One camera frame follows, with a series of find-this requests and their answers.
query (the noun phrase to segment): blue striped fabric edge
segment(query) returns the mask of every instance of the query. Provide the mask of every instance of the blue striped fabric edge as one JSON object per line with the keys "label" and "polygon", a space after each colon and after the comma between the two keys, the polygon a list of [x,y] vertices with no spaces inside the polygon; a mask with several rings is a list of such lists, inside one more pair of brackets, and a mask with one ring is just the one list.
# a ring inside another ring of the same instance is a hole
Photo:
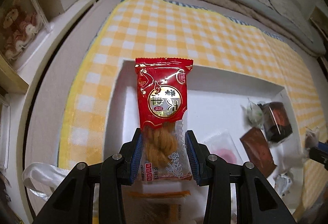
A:
{"label": "blue striped fabric edge", "polygon": [[[168,3],[171,3],[171,4],[173,4],[173,5],[177,5],[177,6],[188,7],[188,8],[194,8],[194,9],[203,9],[203,10],[207,10],[207,11],[212,11],[212,12],[214,12],[213,10],[207,9],[207,8],[205,8],[205,7],[194,6],[194,5],[188,5],[188,4],[184,4],[184,3],[182,3],[182,2],[177,2],[177,1],[166,1],[166,0],[163,0],[163,1],[168,2]],[[224,16],[225,16],[226,18],[228,18],[229,20],[231,20],[231,21],[237,23],[237,24],[245,25],[245,26],[253,26],[253,25],[248,24],[248,23],[245,22],[245,21],[242,21],[242,20],[236,19],[236,18],[234,18],[234,17],[232,17],[232,16],[227,16],[227,15],[224,15]],[[277,39],[277,40],[279,40],[279,41],[281,41],[281,42],[284,42],[284,40],[283,40],[280,36],[278,36],[278,35],[276,35],[276,34],[272,34],[272,33],[267,32],[267,31],[265,31],[265,30],[263,30],[263,29],[261,29],[261,28],[258,28],[258,27],[255,27],[255,28],[259,29],[261,32],[263,32],[264,34],[266,34],[266,35],[268,35],[268,36],[270,36],[270,37],[272,37],[272,38],[274,38],[274,39]]]}

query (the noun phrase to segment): doll face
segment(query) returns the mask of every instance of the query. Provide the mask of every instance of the doll face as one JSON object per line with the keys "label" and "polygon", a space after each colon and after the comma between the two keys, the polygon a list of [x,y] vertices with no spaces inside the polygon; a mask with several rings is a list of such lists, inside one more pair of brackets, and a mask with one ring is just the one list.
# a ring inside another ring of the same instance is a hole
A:
{"label": "doll face", "polygon": [[3,28],[9,28],[11,24],[18,18],[18,10],[16,8],[10,10],[3,22]]}

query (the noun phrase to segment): mattress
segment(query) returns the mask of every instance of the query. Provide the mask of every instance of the mattress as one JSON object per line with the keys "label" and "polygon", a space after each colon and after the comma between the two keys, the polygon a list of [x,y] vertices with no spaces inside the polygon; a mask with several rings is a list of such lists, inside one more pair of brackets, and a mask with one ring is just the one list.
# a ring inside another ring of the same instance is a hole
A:
{"label": "mattress", "polygon": [[[231,16],[250,25],[254,25],[264,31],[276,34],[273,30],[256,20],[223,7],[199,0],[173,1],[205,7],[222,15]],[[32,162],[57,165],[59,134],[70,87],[97,32],[119,2],[120,0],[99,0],[68,35],[53,62],[50,64],[38,92],[28,127],[25,166],[28,166]],[[327,122],[328,97],[326,92],[328,90],[328,82],[325,80],[319,64],[315,58],[306,54],[292,41],[283,36],[280,37],[303,58],[311,72]],[[38,213],[44,202],[32,193],[28,193],[28,195],[33,209]]]}

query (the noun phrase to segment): dark brown wrapped snack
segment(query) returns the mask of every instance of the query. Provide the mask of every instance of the dark brown wrapped snack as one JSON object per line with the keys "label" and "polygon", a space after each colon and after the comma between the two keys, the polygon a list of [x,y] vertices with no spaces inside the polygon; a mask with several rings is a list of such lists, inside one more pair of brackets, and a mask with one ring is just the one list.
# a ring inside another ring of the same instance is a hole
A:
{"label": "dark brown wrapped snack", "polygon": [[264,115],[265,137],[269,142],[276,144],[292,134],[293,130],[283,103],[271,102],[259,104],[259,107]]}
{"label": "dark brown wrapped snack", "polygon": [[274,164],[273,158],[267,141],[258,128],[251,128],[241,138],[249,160],[261,171],[267,178],[275,170],[277,165]]}

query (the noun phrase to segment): black gap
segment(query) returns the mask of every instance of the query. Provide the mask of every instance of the black gap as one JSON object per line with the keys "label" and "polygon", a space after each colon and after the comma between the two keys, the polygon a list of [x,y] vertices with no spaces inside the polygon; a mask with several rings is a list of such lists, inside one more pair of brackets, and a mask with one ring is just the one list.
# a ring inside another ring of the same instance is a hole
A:
{"label": "black gap", "polygon": [[76,187],[76,179],[72,179],[65,189],[61,192],[56,202],[54,203],[54,208],[61,211],[70,211],[73,203],[73,197]]}
{"label": "black gap", "polygon": [[263,183],[258,178],[254,179],[254,183],[260,210],[267,211],[270,209],[276,209],[278,205]]}
{"label": "black gap", "polygon": [[[44,77],[45,77],[45,75],[46,75],[46,73],[47,73],[47,71],[48,71],[48,69],[49,69],[52,61],[54,60],[56,54],[58,53],[60,47],[63,45],[63,43],[67,39],[68,35],[70,35],[70,33],[72,32],[72,30],[76,27],[76,25],[80,22],[80,20],[86,15],[86,13],[90,10],[91,7],[92,7],[92,5],[85,10],[85,12],[74,22],[74,24],[66,32],[66,34],[64,35],[64,37],[60,40],[60,43],[57,45],[56,49],[52,53],[51,57],[49,58],[47,64],[45,65],[45,68],[43,69],[43,72],[42,72],[42,74],[40,76],[40,79],[39,79],[38,84],[37,84],[37,86],[35,88],[35,92],[33,94],[31,105],[30,105],[30,108],[28,110],[27,118],[26,118],[26,125],[25,125],[25,132],[24,132],[24,141],[23,141],[23,170],[25,169],[25,152],[26,152],[26,142],[27,142],[28,128],[30,126],[30,121],[31,121],[33,107],[34,107],[35,100],[36,100],[36,97],[38,95],[38,92],[40,90],[42,81],[43,81],[43,79],[44,79]],[[31,201],[30,201],[30,199],[28,197],[27,188],[25,186],[24,186],[24,188],[25,188],[25,195],[26,195],[26,198],[27,198],[28,207],[30,208],[30,211],[31,211],[31,214],[32,214],[33,219],[35,219],[36,214],[35,214],[34,209],[32,207]]]}

